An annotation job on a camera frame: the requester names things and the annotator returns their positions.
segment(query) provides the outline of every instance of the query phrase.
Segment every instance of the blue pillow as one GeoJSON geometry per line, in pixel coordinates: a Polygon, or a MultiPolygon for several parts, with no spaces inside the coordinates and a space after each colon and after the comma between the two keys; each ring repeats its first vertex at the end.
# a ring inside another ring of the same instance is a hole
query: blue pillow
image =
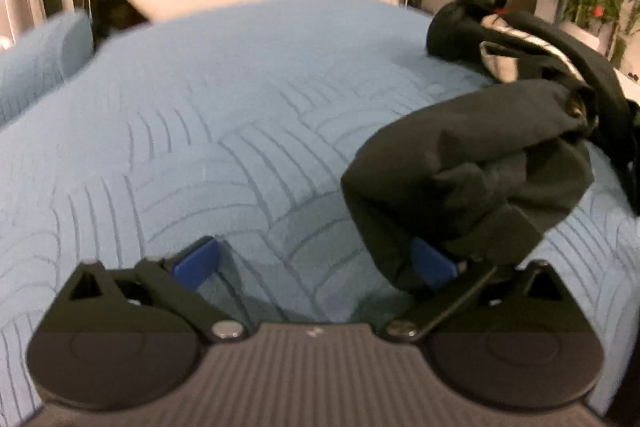
{"type": "Polygon", "coordinates": [[[0,52],[0,126],[76,74],[92,56],[89,17],[62,12],[0,52]]]}

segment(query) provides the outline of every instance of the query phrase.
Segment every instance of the quilted blanket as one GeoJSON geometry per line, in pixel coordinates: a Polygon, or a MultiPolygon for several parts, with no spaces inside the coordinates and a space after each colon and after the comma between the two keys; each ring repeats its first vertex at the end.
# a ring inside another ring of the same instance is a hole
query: quilted blanket
{"type": "MultiPolygon", "coordinates": [[[[339,179],[381,126],[489,81],[429,58],[430,19],[371,0],[279,0],[108,41],[0,132],[0,427],[40,405],[24,352],[81,259],[130,267],[204,234],[222,272],[200,288],[261,321],[379,325],[408,297],[377,272],[339,179]]],[[[638,224],[606,157],[532,254],[554,264],[607,351],[606,410],[638,330],[638,224]]]]}

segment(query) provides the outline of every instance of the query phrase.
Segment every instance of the metal screw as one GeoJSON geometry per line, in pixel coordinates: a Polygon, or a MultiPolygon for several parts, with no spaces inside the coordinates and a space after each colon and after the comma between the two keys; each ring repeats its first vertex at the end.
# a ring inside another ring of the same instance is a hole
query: metal screw
{"type": "Polygon", "coordinates": [[[236,321],[219,321],[211,327],[211,333],[221,341],[230,341],[242,337],[244,326],[236,321]]]}
{"type": "Polygon", "coordinates": [[[411,321],[405,321],[402,319],[395,319],[386,325],[386,333],[392,337],[401,339],[410,339],[418,334],[418,326],[411,321]]]}

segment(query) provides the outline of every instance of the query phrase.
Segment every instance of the blue gripper pad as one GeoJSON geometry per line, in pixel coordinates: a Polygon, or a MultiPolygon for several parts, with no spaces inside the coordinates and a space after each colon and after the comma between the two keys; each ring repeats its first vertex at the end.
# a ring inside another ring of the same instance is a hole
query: blue gripper pad
{"type": "Polygon", "coordinates": [[[196,291],[220,266],[220,244],[209,239],[175,264],[171,274],[183,286],[196,291]]]}
{"type": "Polygon", "coordinates": [[[418,275],[434,291],[458,276],[456,264],[419,237],[411,242],[411,260],[418,275]]]}

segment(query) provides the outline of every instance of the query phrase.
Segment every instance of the ribbed gray surface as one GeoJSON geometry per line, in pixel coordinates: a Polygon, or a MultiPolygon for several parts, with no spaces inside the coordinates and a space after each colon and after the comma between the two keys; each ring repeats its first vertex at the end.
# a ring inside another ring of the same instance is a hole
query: ribbed gray surface
{"type": "Polygon", "coordinates": [[[544,415],[495,412],[442,384],[412,346],[367,325],[263,325],[209,351],[180,389],[111,414],[48,407],[29,427],[602,427],[574,405],[544,415]]]}

